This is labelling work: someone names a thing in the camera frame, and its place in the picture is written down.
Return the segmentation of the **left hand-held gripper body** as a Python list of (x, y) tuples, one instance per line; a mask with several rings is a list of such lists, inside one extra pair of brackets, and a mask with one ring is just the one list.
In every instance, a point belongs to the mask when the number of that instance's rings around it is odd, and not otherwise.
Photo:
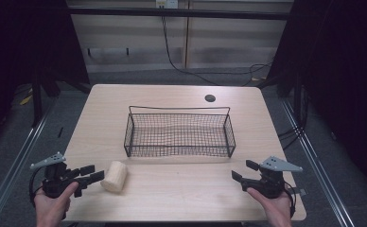
[(88, 175), (80, 176), (79, 168), (69, 169), (65, 163), (66, 158), (59, 152), (47, 157), (36, 164), (31, 164), (30, 169), (33, 175), (29, 183), (29, 193), (33, 194), (34, 177), (38, 171), (44, 168), (44, 180), (42, 181), (42, 189), (45, 195), (55, 199), (61, 195), (65, 188), (72, 182), (78, 182), (79, 187), (74, 193), (74, 197), (81, 197), (82, 190), (86, 189), (90, 184)]

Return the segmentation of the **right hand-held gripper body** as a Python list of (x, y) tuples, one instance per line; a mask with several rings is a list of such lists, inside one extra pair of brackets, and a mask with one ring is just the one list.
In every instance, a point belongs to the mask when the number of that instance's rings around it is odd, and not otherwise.
[(259, 164), (261, 179), (241, 179), (242, 190), (254, 188), (268, 199), (278, 198), (285, 191), (283, 172), (302, 172), (300, 166), (296, 166), (285, 160), (271, 156)]

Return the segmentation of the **black wire mesh basket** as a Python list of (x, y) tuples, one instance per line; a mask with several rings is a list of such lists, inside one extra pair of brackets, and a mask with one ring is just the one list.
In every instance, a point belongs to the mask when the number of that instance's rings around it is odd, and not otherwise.
[(229, 107), (130, 106), (124, 140), (129, 157), (230, 157), (236, 139)]

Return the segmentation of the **person's right hand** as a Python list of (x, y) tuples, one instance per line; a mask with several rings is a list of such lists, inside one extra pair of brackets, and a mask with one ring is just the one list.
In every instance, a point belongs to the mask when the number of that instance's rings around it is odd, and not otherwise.
[(275, 199), (268, 199), (251, 187), (247, 189), (247, 192), (262, 205), (271, 227), (292, 227), (290, 217), (291, 202), (285, 192)]

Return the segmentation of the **person's left hand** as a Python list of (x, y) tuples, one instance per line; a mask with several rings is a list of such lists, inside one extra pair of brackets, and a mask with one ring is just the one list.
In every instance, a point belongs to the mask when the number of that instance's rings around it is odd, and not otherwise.
[(42, 189), (34, 198), (37, 227), (60, 227), (62, 217), (69, 210), (70, 198), (77, 190), (78, 183), (70, 183), (61, 195), (55, 199), (45, 195)]

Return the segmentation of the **black stand leg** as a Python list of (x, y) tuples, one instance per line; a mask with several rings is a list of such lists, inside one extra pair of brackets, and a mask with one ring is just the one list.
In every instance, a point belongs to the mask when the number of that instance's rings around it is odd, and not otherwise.
[(40, 83), (40, 77), (35, 73), (32, 77), (32, 97), (33, 97), (33, 108), (34, 118), (32, 127), (35, 128), (43, 117), (43, 105), (42, 105), (42, 88)]

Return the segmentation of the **yellow floor tape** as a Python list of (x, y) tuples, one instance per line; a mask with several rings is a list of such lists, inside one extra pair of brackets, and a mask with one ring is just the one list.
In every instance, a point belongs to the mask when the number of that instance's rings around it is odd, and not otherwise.
[(26, 95), (25, 95), (25, 97), (20, 101), (20, 105), (22, 106), (22, 105), (26, 105), (28, 102), (29, 102), (29, 100), (30, 99), (32, 99), (32, 97), (33, 97), (33, 89), (30, 89), (27, 93), (26, 93)]

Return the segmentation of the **dark curtain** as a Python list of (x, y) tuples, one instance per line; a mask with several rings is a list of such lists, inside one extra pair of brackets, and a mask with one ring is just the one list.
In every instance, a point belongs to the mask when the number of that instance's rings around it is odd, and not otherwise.
[(0, 0), (0, 122), (21, 84), (54, 94), (58, 80), (89, 82), (66, 8), (66, 0)]
[(268, 78), (305, 86), (367, 178), (367, 0), (293, 0)]

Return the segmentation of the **metal floor rail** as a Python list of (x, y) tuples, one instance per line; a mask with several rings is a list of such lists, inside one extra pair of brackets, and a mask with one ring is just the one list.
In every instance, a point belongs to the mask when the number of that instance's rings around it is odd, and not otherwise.
[(325, 194), (339, 224), (341, 227), (356, 227), (354, 221), (351, 219), (350, 213), (345, 207), (339, 193), (335, 189), (331, 180), (329, 179), (320, 158), (318, 157), (315, 149), (311, 145), (306, 133), (300, 130), (295, 120), (294, 110), (290, 106), (288, 100), (284, 99), (282, 101), (283, 108), (288, 117), (291, 126), (295, 129), (298, 140), (300, 141), (303, 152), (306, 158), (310, 162), (310, 165), (322, 187), (323, 193)]
[(52, 98), (48, 106), (45, 108), (43, 116), (38, 123), (29, 131), (26, 141), (19, 150), (18, 155), (14, 159), (12, 165), (7, 172), (5, 179), (0, 184), (0, 214), (9, 198), (11, 190), (16, 183), (16, 180), (26, 164), (31, 151), (42, 134), (49, 114), (52, 112), (57, 100)]

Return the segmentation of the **black horizontal frame bar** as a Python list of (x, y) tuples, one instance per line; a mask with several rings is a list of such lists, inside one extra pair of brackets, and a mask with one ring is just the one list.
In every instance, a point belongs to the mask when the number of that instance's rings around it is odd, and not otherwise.
[(252, 11), (225, 11), (202, 9), (105, 9), (71, 7), (70, 14), (85, 15), (124, 15), (124, 16), (160, 16), (160, 17), (186, 17), (186, 18), (218, 18), (218, 19), (253, 19), (253, 20), (279, 20), (286, 21), (291, 18), (289, 13), (252, 12)]

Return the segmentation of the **white wall power outlet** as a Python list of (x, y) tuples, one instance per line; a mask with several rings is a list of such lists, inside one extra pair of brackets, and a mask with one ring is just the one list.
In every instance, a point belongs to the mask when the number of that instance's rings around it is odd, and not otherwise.
[(179, 0), (155, 0), (155, 7), (157, 9), (177, 9)]

